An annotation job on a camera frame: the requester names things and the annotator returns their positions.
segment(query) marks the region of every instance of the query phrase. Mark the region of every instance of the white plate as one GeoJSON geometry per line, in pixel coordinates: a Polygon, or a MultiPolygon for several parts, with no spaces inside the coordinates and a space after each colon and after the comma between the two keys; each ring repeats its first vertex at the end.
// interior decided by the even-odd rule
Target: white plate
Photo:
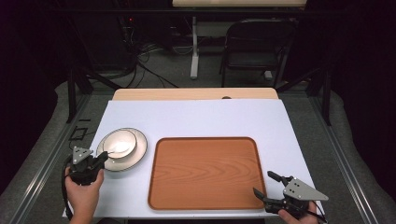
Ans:
{"type": "Polygon", "coordinates": [[[103,151],[111,152],[108,155],[108,160],[105,162],[105,168],[109,171],[122,171],[137,164],[146,154],[147,148],[148,142],[145,135],[137,129],[122,128],[109,133],[102,139],[97,148],[97,155],[100,155],[103,151]],[[121,138],[122,141],[117,141],[120,135],[123,136],[123,138],[121,138]]]}

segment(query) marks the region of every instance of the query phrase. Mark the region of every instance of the table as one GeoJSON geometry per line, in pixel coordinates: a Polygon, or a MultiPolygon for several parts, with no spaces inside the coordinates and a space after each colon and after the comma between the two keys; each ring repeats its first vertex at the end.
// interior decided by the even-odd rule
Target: table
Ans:
{"type": "MultiPolygon", "coordinates": [[[[173,0],[173,7],[304,7],[306,0],[173,0]]],[[[205,24],[209,31],[199,31],[196,17],[192,17],[192,79],[198,78],[199,50],[197,36],[215,32],[212,36],[224,36],[231,23],[220,22],[205,24]]]]}
{"type": "Polygon", "coordinates": [[[314,186],[286,109],[273,89],[118,90],[108,103],[91,148],[97,148],[108,133],[125,127],[136,128],[146,136],[148,151],[137,165],[127,171],[105,172],[95,217],[275,216],[262,209],[156,211],[149,208],[149,181],[155,145],[163,137],[249,136],[258,146],[268,197],[282,198],[284,188],[266,175],[268,170],[281,175],[295,175],[314,186]],[[232,99],[220,100],[224,96],[232,99]],[[279,164],[280,158],[289,166],[279,164]]]}

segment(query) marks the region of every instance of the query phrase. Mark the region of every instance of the desk leg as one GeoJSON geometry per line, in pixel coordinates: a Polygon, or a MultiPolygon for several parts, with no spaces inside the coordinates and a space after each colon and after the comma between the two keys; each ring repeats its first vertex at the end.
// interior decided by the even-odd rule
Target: desk leg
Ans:
{"type": "Polygon", "coordinates": [[[196,17],[192,17],[192,61],[191,61],[191,72],[190,78],[198,78],[198,41],[197,41],[197,20],[196,17]]]}

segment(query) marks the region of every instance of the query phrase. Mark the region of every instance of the wooden tray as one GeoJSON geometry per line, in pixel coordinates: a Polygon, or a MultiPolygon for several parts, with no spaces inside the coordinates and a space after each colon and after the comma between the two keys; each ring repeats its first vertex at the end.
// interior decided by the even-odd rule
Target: wooden tray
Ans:
{"type": "Polygon", "coordinates": [[[262,168],[248,137],[163,138],[156,146],[148,204],[156,210],[262,209],[262,168]]]}

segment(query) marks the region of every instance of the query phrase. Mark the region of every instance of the chair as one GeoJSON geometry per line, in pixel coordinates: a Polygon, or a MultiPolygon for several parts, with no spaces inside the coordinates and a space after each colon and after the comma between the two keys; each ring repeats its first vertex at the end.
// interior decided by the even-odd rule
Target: chair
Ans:
{"type": "Polygon", "coordinates": [[[295,33],[291,21],[262,19],[234,23],[227,32],[221,60],[221,87],[224,87],[226,68],[236,70],[276,71],[276,86],[285,49],[295,33]]]}

